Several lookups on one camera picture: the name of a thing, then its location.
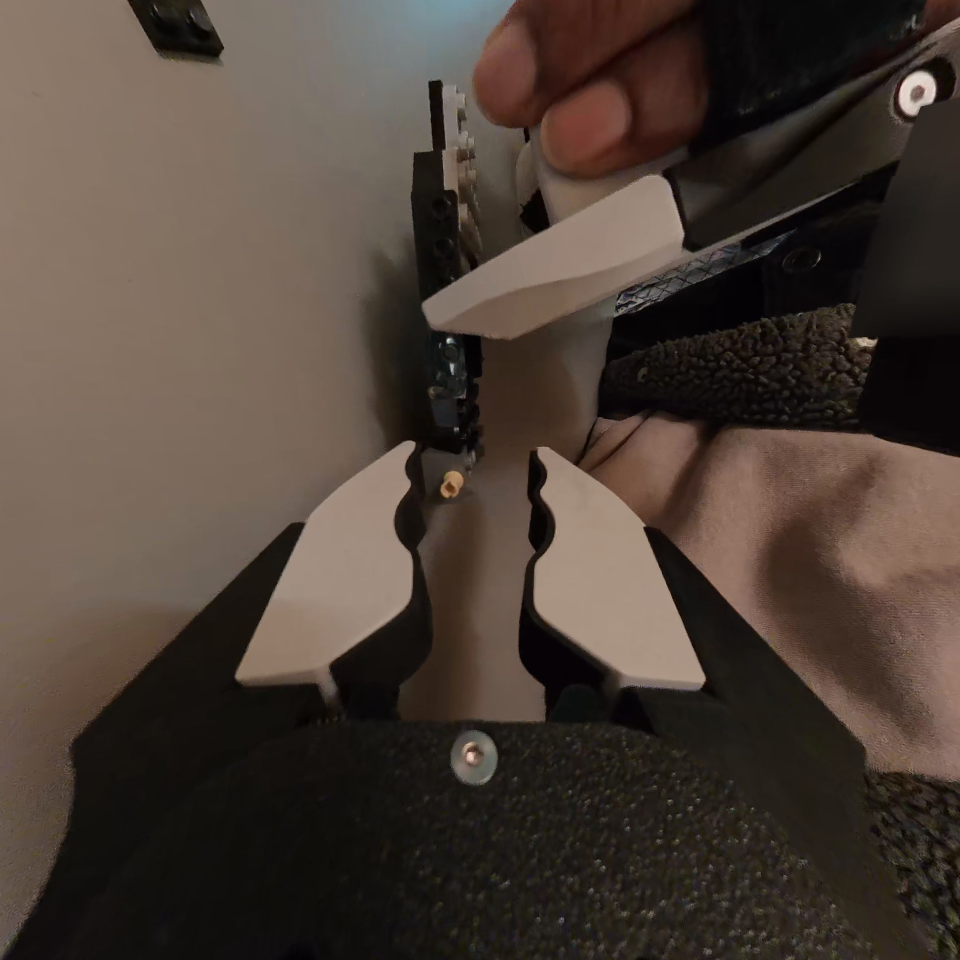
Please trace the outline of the beige sweatshirt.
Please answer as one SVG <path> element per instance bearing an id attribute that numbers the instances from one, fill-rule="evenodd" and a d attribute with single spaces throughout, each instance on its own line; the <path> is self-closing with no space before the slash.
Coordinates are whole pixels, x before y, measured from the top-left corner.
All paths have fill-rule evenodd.
<path id="1" fill-rule="evenodd" d="M 598 418 L 580 466 L 678 546 L 872 767 L 958 781 L 958 458 L 644 413 Z"/>

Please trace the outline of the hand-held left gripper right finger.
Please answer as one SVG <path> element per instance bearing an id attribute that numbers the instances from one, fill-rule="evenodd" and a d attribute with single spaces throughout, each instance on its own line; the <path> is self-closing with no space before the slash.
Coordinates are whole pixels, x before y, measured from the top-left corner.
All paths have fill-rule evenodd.
<path id="1" fill-rule="evenodd" d="M 706 675 L 646 525 L 550 447 L 530 456 L 520 651 L 546 690 L 698 692 Z"/>

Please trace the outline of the black toy car chassis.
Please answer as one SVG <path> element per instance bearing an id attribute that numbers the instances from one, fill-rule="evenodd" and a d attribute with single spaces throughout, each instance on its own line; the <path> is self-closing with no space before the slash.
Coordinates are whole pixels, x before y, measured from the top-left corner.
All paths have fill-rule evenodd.
<path id="1" fill-rule="evenodd" d="M 414 154 L 411 191 L 414 251 L 421 303 L 479 265 L 475 143 L 466 127 L 466 94 L 428 84 L 431 149 Z M 458 457 L 471 472 L 483 455 L 479 379 L 480 337 L 431 330 L 426 346 L 427 396 L 433 450 Z"/>

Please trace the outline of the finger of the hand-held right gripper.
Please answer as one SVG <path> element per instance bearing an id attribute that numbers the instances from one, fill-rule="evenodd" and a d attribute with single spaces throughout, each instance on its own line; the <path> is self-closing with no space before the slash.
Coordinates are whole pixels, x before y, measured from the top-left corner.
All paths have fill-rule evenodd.
<path id="1" fill-rule="evenodd" d="M 432 330 L 513 340 L 676 266 L 684 234 L 669 181 L 648 174 L 454 281 L 423 313 Z"/>

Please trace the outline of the grey desk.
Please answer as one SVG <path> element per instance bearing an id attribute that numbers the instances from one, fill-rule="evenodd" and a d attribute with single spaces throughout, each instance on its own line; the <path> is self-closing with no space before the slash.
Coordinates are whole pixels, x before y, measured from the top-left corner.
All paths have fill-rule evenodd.
<path id="1" fill-rule="evenodd" d="M 411 432 L 411 161 L 509 2 L 2 2 L 2 949 L 79 731 Z"/>

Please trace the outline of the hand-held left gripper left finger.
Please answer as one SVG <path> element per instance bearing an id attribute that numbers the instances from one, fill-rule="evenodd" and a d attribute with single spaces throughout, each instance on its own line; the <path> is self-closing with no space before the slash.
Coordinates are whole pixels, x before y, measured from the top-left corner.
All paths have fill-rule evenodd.
<path id="1" fill-rule="evenodd" d="M 235 672 L 245 688 L 313 686 L 328 707 L 396 699 L 426 662 L 433 615 L 422 449 L 398 444 L 311 512 Z"/>

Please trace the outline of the black L-shaped toy plate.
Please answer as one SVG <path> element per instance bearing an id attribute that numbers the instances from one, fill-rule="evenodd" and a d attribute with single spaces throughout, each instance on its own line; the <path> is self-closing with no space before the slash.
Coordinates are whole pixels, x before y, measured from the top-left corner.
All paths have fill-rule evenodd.
<path id="1" fill-rule="evenodd" d="M 128 1 L 153 49 L 167 56 L 219 61 L 224 44 L 202 1 Z"/>

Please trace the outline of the person's right hand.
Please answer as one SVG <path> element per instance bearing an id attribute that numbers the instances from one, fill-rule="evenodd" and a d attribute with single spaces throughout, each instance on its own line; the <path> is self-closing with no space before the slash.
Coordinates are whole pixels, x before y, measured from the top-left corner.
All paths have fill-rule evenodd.
<path id="1" fill-rule="evenodd" d="M 539 130 L 558 173 L 595 179 L 688 147 L 709 111 L 700 2 L 515 2 L 473 71 L 478 109 Z"/>

